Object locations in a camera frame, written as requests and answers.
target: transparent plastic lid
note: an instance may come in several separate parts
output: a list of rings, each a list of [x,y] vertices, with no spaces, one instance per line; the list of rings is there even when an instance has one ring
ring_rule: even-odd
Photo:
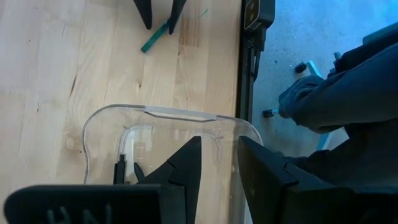
[[[197,220],[230,223],[240,219],[245,198],[236,158],[238,137],[262,141],[250,123],[237,118],[137,105],[101,108],[83,128],[84,183],[112,184],[114,165],[124,154],[125,181],[135,184],[135,162],[147,176],[194,136],[201,136],[202,146]]]

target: green marker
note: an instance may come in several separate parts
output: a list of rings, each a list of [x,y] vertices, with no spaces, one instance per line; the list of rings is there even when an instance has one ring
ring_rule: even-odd
[[[169,29],[169,20],[166,20],[162,26],[148,39],[148,41],[141,47],[142,53],[146,53],[153,44],[163,35],[163,33]]]

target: wood grain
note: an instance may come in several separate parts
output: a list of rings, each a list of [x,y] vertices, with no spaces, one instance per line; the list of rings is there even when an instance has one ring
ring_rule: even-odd
[[[171,5],[153,0],[146,30],[132,0],[0,0],[1,201],[28,185],[82,183],[81,129],[105,105],[234,116],[241,1],[188,0],[174,34],[141,53]],[[225,158],[209,167],[229,177]],[[229,222],[224,181],[208,194],[225,200],[200,201],[197,223]]]

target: wooden surface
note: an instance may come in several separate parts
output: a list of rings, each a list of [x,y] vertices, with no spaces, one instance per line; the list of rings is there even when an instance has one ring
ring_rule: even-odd
[[[82,183],[81,129],[102,106],[234,115],[241,0],[188,0],[174,34],[142,54],[171,6],[152,0],[146,30],[132,0],[0,0],[1,201]]]

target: gray concrete floor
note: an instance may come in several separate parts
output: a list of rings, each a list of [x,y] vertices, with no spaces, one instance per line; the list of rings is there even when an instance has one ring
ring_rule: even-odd
[[[333,67],[333,52],[351,50],[362,38],[398,21],[398,0],[275,0],[275,22],[267,31],[259,76],[254,84],[253,125],[265,147],[289,156],[315,151],[319,135],[292,120],[263,119],[261,112],[278,107],[278,96],[299,77],[294,67],[313,60],[323,76]],[[345,138],[337,134],[330,146]]]

